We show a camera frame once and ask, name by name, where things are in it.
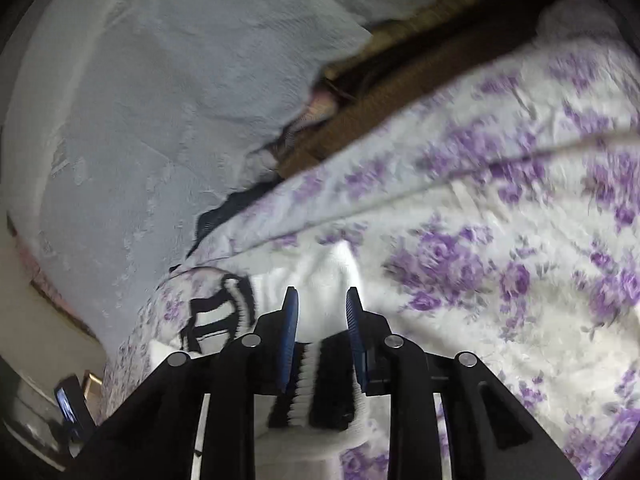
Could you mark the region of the white black-trimmed knit sweater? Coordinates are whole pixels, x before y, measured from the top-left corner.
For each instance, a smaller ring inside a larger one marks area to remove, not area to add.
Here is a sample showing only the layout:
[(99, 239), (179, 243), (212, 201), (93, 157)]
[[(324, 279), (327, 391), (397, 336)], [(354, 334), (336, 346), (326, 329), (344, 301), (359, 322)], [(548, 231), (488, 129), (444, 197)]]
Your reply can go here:
[(264, 273), (199, 273), (178, 296), (190, 302), (186, 326), (172, 341), (151, 341), (158, 367), (172, 352), (217, 354), (298, 293), (290, 382), (278, 396), (256, 396), (254, 430), (259, 479), (341, 479), (341, 456), (371, 434), (370, 406), (352, 365), (346, 296), (361, 284), (349, 244), (308, 249)]

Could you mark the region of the black device on floor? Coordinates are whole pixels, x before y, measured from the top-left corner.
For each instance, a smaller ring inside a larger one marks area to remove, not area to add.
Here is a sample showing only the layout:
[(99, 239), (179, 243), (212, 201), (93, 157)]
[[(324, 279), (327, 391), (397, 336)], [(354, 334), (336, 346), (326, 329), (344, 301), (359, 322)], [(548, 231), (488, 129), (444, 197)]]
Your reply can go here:
[(87, 442), (96, 431), (94, 422), (75, 375), (62, 379), (54, 389), (54, 396), (64, 418), (65, 428), (76, 442)]

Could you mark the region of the wooden bedside furniture edge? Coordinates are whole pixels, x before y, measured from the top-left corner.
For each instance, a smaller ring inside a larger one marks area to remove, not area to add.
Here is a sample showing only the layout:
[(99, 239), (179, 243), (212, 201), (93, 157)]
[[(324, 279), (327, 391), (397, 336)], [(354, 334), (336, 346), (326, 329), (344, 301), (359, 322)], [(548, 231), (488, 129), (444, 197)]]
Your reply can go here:
[(82, 380), (82, 393), (87, 401), (101, 397), (102, 379), (87, 370)]

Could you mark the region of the purple floral bed sheet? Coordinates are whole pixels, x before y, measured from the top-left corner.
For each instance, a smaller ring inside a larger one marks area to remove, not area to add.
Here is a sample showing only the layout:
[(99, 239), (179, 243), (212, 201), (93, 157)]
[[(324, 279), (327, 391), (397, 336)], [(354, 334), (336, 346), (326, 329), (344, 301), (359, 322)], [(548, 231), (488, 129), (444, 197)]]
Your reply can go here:
[[(561, 0), (534, 40), (393, 114), (273, 190), (262, 243), (165, 278), (107, 365), (111, 415), (172, 341), (199, 273), (264, 273), (349, 244), (366, 309), (429, 352), (475, 353), (585, 479), (639, 423), (639, 60), (599, 0)], [(390, 404), (343, 478), (382, 479)]]

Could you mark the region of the black garment under lace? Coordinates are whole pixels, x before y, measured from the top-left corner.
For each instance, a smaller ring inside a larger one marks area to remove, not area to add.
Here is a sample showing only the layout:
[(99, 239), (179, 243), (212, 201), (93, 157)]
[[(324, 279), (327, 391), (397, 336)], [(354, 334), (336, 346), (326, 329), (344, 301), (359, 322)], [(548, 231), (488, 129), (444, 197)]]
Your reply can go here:
[(273, 205), (271, 195), (281, 180), (271, 183), (259, 183), (247, 191), (232, 193), (218, 208), (205, 211), (196, 222), (195, 242), (182, 263), (172, 266), (167, 276), (173, 278), (198, 266), (227, 260), (233, 256), (254, 248), (260, 243), (255, 233), (247, 233), (245, 228), (252, 214), (262, 214), (264, 207)]

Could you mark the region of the white lace cover cloth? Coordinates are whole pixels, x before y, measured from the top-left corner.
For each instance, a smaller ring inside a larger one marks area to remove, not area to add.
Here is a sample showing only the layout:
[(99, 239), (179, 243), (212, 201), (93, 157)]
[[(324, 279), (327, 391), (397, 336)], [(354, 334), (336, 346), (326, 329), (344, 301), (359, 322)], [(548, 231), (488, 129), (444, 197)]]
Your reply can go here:
[(265, 177), (321, 71), (436, 1), (49, 1), (11, 67), (3, 201), (107, 352), (195, 217)]

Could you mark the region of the pink folded cloth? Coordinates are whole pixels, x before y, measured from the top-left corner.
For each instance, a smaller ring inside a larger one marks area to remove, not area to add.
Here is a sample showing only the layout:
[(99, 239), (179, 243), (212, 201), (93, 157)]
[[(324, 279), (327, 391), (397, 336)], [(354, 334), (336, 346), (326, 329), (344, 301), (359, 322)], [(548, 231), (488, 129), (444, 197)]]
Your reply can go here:
[(295, 128), (307, 128), (309, 126), (325, 122), (331, 118), (340, 106), (336, 96), (328, 90), (318, 90), (314, 92), (307, 107), (295, 119), (292, 126)]

